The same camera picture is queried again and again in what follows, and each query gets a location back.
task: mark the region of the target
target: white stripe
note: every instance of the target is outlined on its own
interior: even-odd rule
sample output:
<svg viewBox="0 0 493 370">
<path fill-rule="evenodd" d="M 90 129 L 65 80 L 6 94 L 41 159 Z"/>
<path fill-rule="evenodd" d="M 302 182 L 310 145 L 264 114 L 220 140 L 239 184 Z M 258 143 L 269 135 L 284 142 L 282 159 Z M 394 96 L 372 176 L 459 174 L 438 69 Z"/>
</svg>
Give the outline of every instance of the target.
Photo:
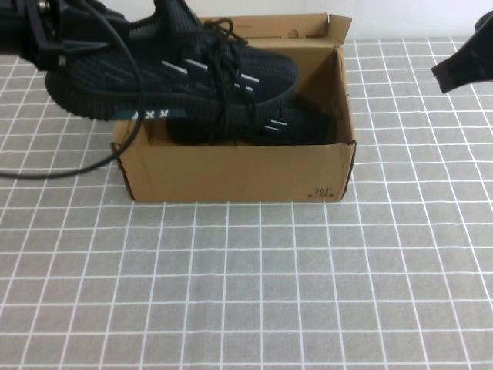
<svg viewBox="0 0 493 370">
<path fill-rule="evenodd" d="M 199 63 L 199 62 L 196 62 L 195 60 L 192 60 L 192 59 L 185 59 L 185 62 L 193 64 L 194 66 L 200 67 L 200 68 L 205 69 L 205 70 L 209 69 L 209 66 L 202 64 L 202 63 Z"/>
<path fill-rule="evenodd" d="M 282 131 L 281 129 L 277 129 L 277 128 L 271 127 L 271 126 L 265 126 L 265 128 L 269 129 L 269 130 Z"/>
<path fill-rule="evenodd" d="M 276 121 L 275 119 L 270 120 L 272 123 L 277 123 L 278 125 L 287 126 L 287 123 Z"/>
<path fill-rule="evenodd" d="M 252 76 L 248 76 L 248 75 L 245 75 L 245 74 L 241 74 L 241 76 L 244 78 L 244 79 L 249 79 L 250 81 L 254 81 L 254 82 L 257 82 L 259 83 L 260 80 L 259 79 L 256 79 L 255 77 L 252 77 Z"/>
<path fill-rule="evenodd" d="M 165 66 L 168 66 L 170 68 L 176 69 L 177 71 L 188 75 L 188 71 L 186 69 L 182 68 L 182 67 L 175 66 L 174 64 L 168 63 L 165 60 L 163 60 L 161 63 L 164 64 Z"/>
<path fill-rule="evenodd" d="M 238 87 L 238 88 L 240 88 L 241 86 L 240 86 L 240 85 L 238 85 L 237 83 L 235 83 L 235 84 L 234 84 L 234 87 Z M 253 87 L 245 86 L 245 88 L 246 88 L 248 91 L 255 91 L 255 90 L 253 89 Z"/>
</svg>

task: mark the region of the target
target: shoe box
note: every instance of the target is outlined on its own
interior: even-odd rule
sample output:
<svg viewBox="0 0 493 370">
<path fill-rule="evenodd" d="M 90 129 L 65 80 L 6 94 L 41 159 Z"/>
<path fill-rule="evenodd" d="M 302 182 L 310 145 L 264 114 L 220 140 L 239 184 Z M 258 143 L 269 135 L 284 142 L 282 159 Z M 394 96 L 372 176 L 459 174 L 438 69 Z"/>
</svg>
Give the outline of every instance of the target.
<svg viewBox="0 0 493 370">
<path fill-rule="evenodd" d="M 146 121 L 119 168 L 136 202 L 336 202 L 356 153 L 342 45 L 350 18 L 339 15 L 233 17 L 235 33 L 254 47 L 294 59 L 297 95 L 335 115 L 337 140 L 320 146 L 179 146 L 164 119 Z M 117 122 L 117 150 L 134 122 Z"/>
</svg>

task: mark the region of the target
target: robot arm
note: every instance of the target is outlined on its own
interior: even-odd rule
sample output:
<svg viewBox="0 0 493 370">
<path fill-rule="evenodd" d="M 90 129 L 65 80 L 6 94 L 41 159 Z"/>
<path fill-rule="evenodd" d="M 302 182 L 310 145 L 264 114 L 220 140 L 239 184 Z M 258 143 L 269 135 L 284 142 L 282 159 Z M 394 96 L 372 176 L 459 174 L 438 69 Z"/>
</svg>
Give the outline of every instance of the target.
<svg viewBox="0 0 493 370">
<path fill-rule="evenodd" d="M 131 24 L 101 2 L 86 0 L 125 42 Z M 73 0 L 0 0 L 0 55 L 20 56 L 53 71 L 71 59 L 107 48 L 108 31 Z"/>
<path fill-rule="evenodd" d="M 493 12 L 482 17 L 475 30 L 458 52 L 432 69 L 443 93 L 493 80 Z"/>
</svg>

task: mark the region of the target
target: black cable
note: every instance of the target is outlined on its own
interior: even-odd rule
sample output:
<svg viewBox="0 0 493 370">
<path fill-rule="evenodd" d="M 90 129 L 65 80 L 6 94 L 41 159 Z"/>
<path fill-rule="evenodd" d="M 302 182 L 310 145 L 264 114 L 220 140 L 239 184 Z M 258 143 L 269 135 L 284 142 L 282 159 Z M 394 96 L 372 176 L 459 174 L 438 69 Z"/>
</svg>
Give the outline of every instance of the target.
<svg viewBox="0 0 493 370">
<path fill-rule="evenodd" d="M 101 167 L 106 166 L 111 163 L 113 160 L 117 160 L 120 158 L 122 154 L 124 154 L 128 148 L 132 145 L 133 141 L 136 139 L 137 134 L 140 131 L 144 123 L 144 117 L 146 115 L 146 107 L 145 107 L 145 91 L 144 91 L 144 82 L 143 78 L 140 74 L 139 67 L 137 66 L 136 60 L 133 58 L 132 53 L 129 48 L 125 45 L 125 42 L 119 36 L 119 34 L 115 31 L 115 29 L 109 24 L 109 22 L 100 15 L 91 5 L 89 5 L 86 0 L 75 0 L 82 8 L 84 8 L 88 13 L 94 16 L 99 22 L 107 29 L 109 35 L 113 38 L 113 41 L 117 46 L 123 51 L 125 57 L 127 58 L 130 68 L 132 69 L 133 75 L 136 78 L 137 88 L 139 90 L 139 99 L 138 99 L 138 113 L 139 118 L 137 119 L 135 128 L 130 133 L 129 138 L 124 142 L 124 144 L 111 156 L 106 157 L 104 160 L 100 160 L 98 163 L 94 163 L 91 166 L 87 166 L 81 168 L 79 170 L 61 172 L 61 173 L 47 173 L 47 174 L 23 174 L 23 173 L 8 173 L 0 171 L 0 178 L 5 179 L 17 179 L 17 180 L 56 180 L 63 179 L 66 177 L 74 177 L 78 175 L 83 175 L 84 173 L 89 173 L 94 170 L 97 170 Z"/>
</svg>

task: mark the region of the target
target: shoe tongue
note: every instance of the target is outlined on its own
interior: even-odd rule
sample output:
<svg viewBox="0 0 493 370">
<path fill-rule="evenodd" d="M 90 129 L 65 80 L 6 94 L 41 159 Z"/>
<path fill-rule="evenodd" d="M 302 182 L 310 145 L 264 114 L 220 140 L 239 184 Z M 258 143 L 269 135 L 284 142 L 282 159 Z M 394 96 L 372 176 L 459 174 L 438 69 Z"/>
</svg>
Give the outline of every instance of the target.
<svg viewBox="0 0 493 370">
<path fill-rule="evenodd" d="M 154 0 L 156 13 L 170 32 L 194 31 L 200 21 L 184 0 Z"/>
</svg>

